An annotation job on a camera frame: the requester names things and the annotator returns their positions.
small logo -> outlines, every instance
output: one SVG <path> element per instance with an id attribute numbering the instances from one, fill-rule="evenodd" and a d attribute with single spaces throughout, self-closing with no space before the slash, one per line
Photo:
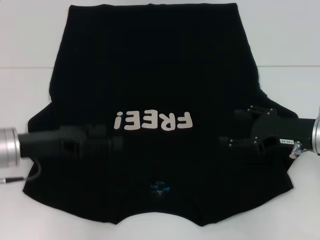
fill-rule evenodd
<path id="1" fill-rule="evenodd" d="M 156 181 L 150 185 L 150 188 L 151 194 L 154 194 L 157 198 L 163 198 L 165 193 L 170 192 L 170 187 L 164 181 Z"/>

silver cylinder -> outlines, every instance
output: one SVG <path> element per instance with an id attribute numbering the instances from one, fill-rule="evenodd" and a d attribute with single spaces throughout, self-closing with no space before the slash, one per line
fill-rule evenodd
<path id="1" fill-rule="evenodd" d="M 20 163 L 20 144 L 15 128 L 0 129 L 0 168 L 10 168 Z"/>
<path id="2" fill-rule="evenodd" d="M 299 141 L 294 143 L 291 154 L 289 155 L 291 159 L 296 159 L 301 154 L 301 146 L 302 144 Z"/>

fabric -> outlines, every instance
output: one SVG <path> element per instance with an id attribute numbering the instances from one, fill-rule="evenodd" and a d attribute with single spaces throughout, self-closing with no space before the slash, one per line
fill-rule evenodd
<path id="1" fill-rule="evenodd" d="M 237 109 L 297 117 L 260 89 L 235 3 L 71 6 L 49 93 L 30 132 L 106 124 L 125 149 L 40 159 L 23 190 L 40 203 L 114 224 L 160 212 L 205 226 L 293 188 L 288 149 L 234 154 L 218 142 L 250 137 Z"/>

white table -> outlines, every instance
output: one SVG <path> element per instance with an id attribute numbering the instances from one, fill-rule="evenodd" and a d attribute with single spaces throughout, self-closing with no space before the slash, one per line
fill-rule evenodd
<path id="1" fill-rule="evenodd" d="M 28 120 L 50 102 L 49 82 L 69 5 L 200 2 L 0 0 L 0 127 L 26 132 Z M 301 118 L 315 118 L 320 105 L 320 1 L 235 2 L 259 66 L 263 91 Z M 24 160 L 20 167 L 0 169 L 0 177 L 25 175 L 30 167 L 30 160 Z M 0 239 L 318 240 L 320 158 L 303 154 L 293 163 L 289 175 L 293 190 L 205 227 L 163 213 L 135 215 L 118 225 L 89 221 L 30 199 L 22 193 L 23 183 L 0 185 Z"/>

robotic arm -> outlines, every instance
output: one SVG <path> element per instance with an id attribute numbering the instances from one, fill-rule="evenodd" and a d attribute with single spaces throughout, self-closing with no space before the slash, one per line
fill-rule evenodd
<path id="1" fill-rule="evenodd" d="M 109 159 L 113 153 L 123 149 L 121 136 L 109 136 L 104 125 L 65 126 L 54 131 L 39 131 L 18 134 L 15 128 L 0 129 L 0 167 L 19 165 L 21 158 L 36 160 L 43 157 L 67 157 L 84 159 L 105 155 Z M 37 176 L 0 178 L 0 184 L 31 180 Z"/>
<path id="2" fill-rule="evenodd" d="M 282 118 L 274 108 L 255 106 L 247 111 L 236 110 L 235 116 L 240 120 L 252 118 L 255 122 L 249 139 L 220 137 L 220 143 L 232 150 L 252 148 L 258 154 L 263 154 L 271 146 L 280 145 L 292 148 L 289 155 L 291 159 L 296 159 L 306 151 L 320 155 L 320 116 L 316 119 Z"/>

